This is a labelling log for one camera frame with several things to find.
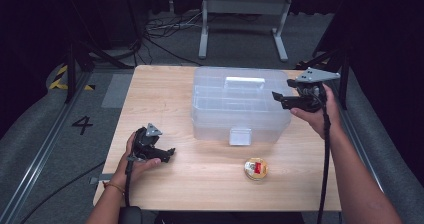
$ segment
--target metal stand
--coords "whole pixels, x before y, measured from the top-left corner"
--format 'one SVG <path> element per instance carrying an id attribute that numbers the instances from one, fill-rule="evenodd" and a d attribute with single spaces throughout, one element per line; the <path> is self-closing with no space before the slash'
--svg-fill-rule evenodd
<path id="1" fill-rule="evenodd" d="M 200 36 L 199 58 L 205 59 L 208 47 L 208 13 L 243 13 L 261 15 L 280 15 L 278 28 L 272 33 L 280 60 L 288 60 L 286 50 L 281 39 L 284 23 L 290 9 L 291 0 L 203 0 L 202 6 L 202 34 Z"/>
<path id="2" fill-rule="evenodd" d="M 54 5 L 54 11 L 62 19 L 64 25 L 66 26 L 68 32 L 68 94 L 65 100 L 65 103 L 69 103 L 76 91 L 76 68 L 75 65 L 77 62 L 81 67 L 83 72 L 91 72 L 94 69 L 94 63 L 92 57 L 89 53 L 94 53 L 99 56 L 101 59 L 111 63 L 112 65 L 120 69 L 133 69 L 134 66 L 128 66 L 116 58 L 108 55 L 103 50 L 100 50 L 98 47 L 90 44 L 89 42 L 82 41 L 81 31 L 75 27 L 74 23 L 78 21 L 83 22 L 81 16 L 76 9 L 73 0 L 51 0 Z M 141 35 L 137 27 L 137 22 L 134 14 L 134 10 L 131 5 L 130 0 L 126 0 L 129 14 L 132 21 L 132 26 L 136 34 L 136 41 L 134 42 L 131 51 L 136 52 L 141 47 Z"/>

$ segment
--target person's right hand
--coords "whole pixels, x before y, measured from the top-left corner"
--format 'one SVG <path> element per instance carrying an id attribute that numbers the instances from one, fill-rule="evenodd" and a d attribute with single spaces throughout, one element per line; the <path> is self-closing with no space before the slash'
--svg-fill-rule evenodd
<path id="1" fill-rule="evenodd" d="M 327 95 L 327 114 L 330 117 L 330 133 L 332 133 L 333 130 L 341 128 L 339 108 L 337 107 L 331 88 L 325 84 L 323 84 L 323 86 Z M 290 112 L 300 119 L 308 122 L 309 125 L 320 135 L 320 137 L 324 139 L 324 117 L 322 109 L 315 113 L 310 113 L 299 108 L 292 108 L 290 109 Z"/>

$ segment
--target clear plastic box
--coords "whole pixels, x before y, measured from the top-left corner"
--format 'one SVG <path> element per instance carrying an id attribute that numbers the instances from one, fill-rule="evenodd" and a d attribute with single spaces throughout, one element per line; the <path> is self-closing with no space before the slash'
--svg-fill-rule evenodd
<path id="1" fill-rule="evenodd" d="M 272 91 L 292 96 L 281 70 L 199 67 L 192 95 L 194 137 L 228 140 L 231 145 L 275 143 L 291 114 Z"/>

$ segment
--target wooden table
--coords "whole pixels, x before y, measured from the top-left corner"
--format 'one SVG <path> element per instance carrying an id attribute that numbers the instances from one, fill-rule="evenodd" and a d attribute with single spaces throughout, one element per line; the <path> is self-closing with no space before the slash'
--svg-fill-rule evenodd
<path id="1" fill-rule="evenodd" d="M 293 117 L 277 143 L 230 146 L 193 137 L 191 96 L 194 67 L 135 69 L 103 173 L 113 173 L 132 132 L 153 123 L 163 132 L 156 147 L 176 152 L 169 163 L 144 173 L 130 201 L 144 210 L 314 211 L 319 208 L 324 141 Z M 289 78 L 300 71 L 285 71 Z M 251 157 L 269 165 L 261 181 L 249 179 Z M 94 204 L 103 186 L 99 185 Z M 325 210 L 340 211 L 332 159 Z"/>

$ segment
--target black cable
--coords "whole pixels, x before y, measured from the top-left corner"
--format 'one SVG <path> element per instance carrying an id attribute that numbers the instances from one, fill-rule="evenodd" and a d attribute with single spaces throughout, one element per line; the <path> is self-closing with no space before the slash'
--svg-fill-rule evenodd
<path id="1" fill-rule="evenodd" d="M 322 84 L 319 87 L 321 90 L 324 90 Z M 324 170 L 322 175 L 322 185 L 321 185 L 321 199 L 318 210 L 317 224 L 321 224 L 322 215 L 324 213 L 324 204 L 325 204 L 325 196 L 327 194 L 327 181 L 328 181 L 328 169 L 330 163 L 330 117 L 327 113 L 327 98 L 324 96 L 324 100 L 321 100 L 313 91 L 310 91 L 309 94 L 314 97 L 314 99 L 319 102 L 321 109 L 323 111 L 324 118 Z"/>
<path id="2" fill-rule="evenodd" d="M 87 23 L 84 21 L 84 19 L 82 18 L 82 16 L 81 16 L 81 14 L 80 14 L 80 12 L 78 11 L 78 8 L 77 8 L 77 6 L 76 6 L 76 4 L 75 4 L 75 2 L 74 2 L 74 0 L 69 0 L 70 2 L 71 2 L 71 4 L 72 4 L 72 7 L 74 8 L 74 10 L 75 10 L 75 12 L 77 13 L 77 15 L 78 15 L 78 18 L 79 18 L 79 20 L 80 20 L 80 22 L 82 23 L 82 25 L 84 26 L 84 29 L 85 29 L 85 31 L 86 31 L 86 33 L 87 33 L 87 35 L 89 36 L 89 38 L 91 39 L 91 41 L 93 42 L 93 44 L 94 44 L 94 46 L 96 47 L 96 48 L 98 48 L 98 49 L 100 49 L 99 48 L 99 44 L 96 42 L 96 40 L 94 39 L 94 37 L 92 36 L 92 34 L 91 34 L 91 32 L 90 32 L 90 30 L 89 30 L 89 28 L 88 28 L 88 26 L 87 26 Z M 129 0 L 127 0 L 127 4 L 128 4 L 128 8 L 130 9 L 130 12 L 131 13 L 133 13 L 133 10 L 132 10 L 132 7 L 131 7 L 131 5 L 130 5 L 130 3 L 129 3 Z M 135 20 L 134 20 L 134 16 L 133 15 L 130 15 L 131 16 L 131 21 L 132 21 L 132 24 L 133 24 L 133 27 L 134 27 L 134 31 L 135 31 L 135 33 L 136 33 L 136 36 L 137 36 L 137 38 L 139 39 L 140 37 L 140 34 L 139 34 L 139 32 L 138 32 L 138 28 L 137 28 L 137 25 L 136 25 L 136 22 L 135 22 Z M 116 60 L 120 60 L 120 59 L 123 59 L 123 58 L 126 58 L 126 57 L 129 57 L 129 56 L 131 56 L 135 51 L 137 51 L 137 50 L 135 50 L 135 49 L 132 49 L 131 51 L 129 51 L 129 52 L 127 52 L 127 53 L 124 53 L 124 54 L 121 54 L 121 55 L 117 55 L 117 56 L 112 56 L 114 59 L 116 59 Z M 90 56 L 91 57 L 91 59 L 93 59 L 94 61 L 107 61 L 107 60 L 105 60 L 105 59 L 103 59 L 102 57 L 93 57 L 93 56 Z"/>
<path id="3" fill-rule="evenodd" d="M 174 35 L 175 33 L 177 33 L 178 31 L 187 30 L 187 29 L 195 26 L 195 23 L 197 23 L 197 21 L 201 18 L 200 13 L 198 13 L 194 16 L 191 16 L 191 17 L 187 17 L 187 19 L 185 19 L 185 20 L 183 19 L 183 16 L 180 16 L 179 17 L 180 19 L 179 19 L 178 22 L 173 22 L 174 19 L 176 19 L 176 17 L 175 17 L 172 20 L 170 20 L 169 22 L 167 22 L 166 24 L 162 21 L 160 23 L 160 25 L 153 24 L 150 28 L 147 28 L 151 25 L 151 24 L 149 24 L 150 21 L 148 21 L 147 24 L 146 24 L 146 32 L 149 34 L 149 36 L 151 38 L 170 37 L 170 36 Z M 162 33 L 161 34 L 149 33 L 149 31 L 150 32 L 161 31 Z"/>
<path id="4" fill-rule="evenodd" d="M 25 216 L 25 218 L 20 222 L 21 224 L 25 223 L 32 214 L 34 214 L 34 212 L 40 207 L 42 206 L 45 202 L 47 202 L 50 198 L 52 198 L 54 195 L 56 195 L 58 192 L 60 192 L 61 190 L 63 190 L 64 188 L 66 188 L 67 186 L 71 185 L 72 183 L 74 183 L 75 181 L 77 181 L 78 179 L 80 179 L 81 177 L 87 175 L 88 173 L 90 173 L 91 171 L 95 170 L 96 168 L 102 166 L 103 164 L 105 164 L 105 161 L 100 162 L 99 164 L 97 164 L 96 166 L 92 167 L 90 170 L 85 171 L 84 173 L 78 175 L 77 177 L 75 177 L 74 179 L 72 179 L 71 181 L 69 181 L 68 183 L 66 183 L 65 185 L 63 185 L 62 187 L 60 187 L 59 189 L 57 189 L 56 191 L 54 191 L 52 194 L 48 195 L 46 198 L 44 198 L 44 200 L 42 200 L 37 206 L 35 206 L 31 212 Z"/>
<path id="5" fill-rule="evenodd" d="M 140 54 L 137 52 L 137 56 L 140 58 L 140 60 L 144 63 L 144 65 L 147 65 L 147 63 L 143 60 L 143 58 L 140 56 Z"/>
<path id="6" fill-rule="evenodd" d="M 147 40 L 147 41 L 149 41 L 150 43 L 152 43 L 153 45 L 155 45 L 155 46 L 159 47 L 159 48 L 160 48 L 160 49 L 162 49 L 163 51 L 165 51 L 165 52 L 167 52 L 167 53 L 171 54 L 172 56 L 174 56 L 174 57 L 176 57 L 176 58 L 178 58 L 178 59 L 181 59 L 181 60 L 184 60 L 184 61 L 187 61 L 187 62 L 190 62 L 190 63 L 197 64 L 198 66 L 203 66 L 202 64 L 200 64 L 200 63 L 198 63 L 198 62 L 195 62 L 195 61 L 192 61 L 192 60 L 186 59 L 186 58 L 184 58 L 184 57 L 180 57 L 180 56 L 178 56 L 178 55 L 176 55 L 176 54 L 174 54 L 174 53 L 172 53 L 172 52 L 168 51 L 167 49 L 165 49 L 165 48 L 161 47 L 160 45 L 158 45 L 158 44 L 156 44 L 155 42 L 153 42 L 152 40 L 150 40 L 148 37 L 146 37 L 146 40 Z"/>
<path id="7" fill-rule="evenodd" d="M 339 224 L 342 224 L 342 223 L 343 223 L 343 216 L 342 216 L 342 213 L 339 212 Z"/>
<path id="8" fill-rule="evenodd" d="M 137 58 L 135 57 L 135 52 L 134 52 L 134 67 L 137 67 L 138 66 L 138 64 L 137 64 Z"/>
<path id="9" fill-rule="evenodd" d="M 125 168 L 125 175 L 126 181 L 125 181 L 125 192 L 124 192 L 124 198 L 125 198 L 125 206 L 129 207 L 130 205 L 130 183 L 131 183 L 131 174 L 132 169 L 134 166 L 134 160 L 135 160 L 135 154 L 134 154 L 134 144 L 135 140 L 137 140 L 137 136 L 139 135 L 139 132 L 137 131 L 134 135 L 134 140 L 131 143 L 131 152 L 127 157 L 127 167 Z"/>
<path id="10" fill-rule="evenodd" d="M 190 20 L 190 19 L 192 19 L 193 17 L 195 17 L 196 15 L 192 15 L 192 16 L 184 16 L 184 15 L 181 15 L 180 17 L 181 17 L 181 18 L 186 18 L 187 20 Z M 173 20 L 173 19 L 175 19 L 175 16 L 149 19 L 149 20 L 147 20 L 147 23 L 155 22 L 155 21 L 161 21 L 161 22 L 162 22 L 162 24 L 163 24 L 163 19 L 172 19 L 172 20 Z"/>
<path id="11" fill-rule="evenodd" d="M 153 57 L 152 57 L 152 55 L 150 54 L 150 48 L 146 45 L 146 44 L 144 44 L 144 42 L 142 42 L 141 44 L 143 44 L 143 46 L 145 46 L 146 47 L 146 49 L 147 49 L 147 54 L 149 55 L 149 58 L 150 58 L 150 61 L 149 61 L 149 65 L 151 65 L 152 64 L 152 61 L 153 61 Z"/>
<path id="12" fill-rule="evenodd" d="M 140 32 L 139 32 L 138 27 L 137 27 L 137 21 L 135 20 L 135 17 L 134 17 L 134 9 L 132 7 L 133 5 L 131 4 L 130 0 L 125 0 L 125 1 L 127 2 L 127 6 L 128 6 L 129 13 L 130 13 L 131 22 L 133 24 L 135 35 L 137 37 L 137 40 L 140 40 L 141 35 L 140 35 Z"/>
<path id="13" fill-rule="evenodd" d="M 328 168 L 330 163 L 330 118 L 327 114 L 327 108 L 324 105 L 323 108 L 324 117 L 324 139 L 325 139 L 325 153 L 324 153 L 324 170 L 322 175 L 322 186 L 321 186 L 321 201 L 319 204 L 317 223 L 320 224 L 322 221 L 322 215 L 324 212 L 325 195 L 327 193 L 327 180 L 328 180 Z"/>

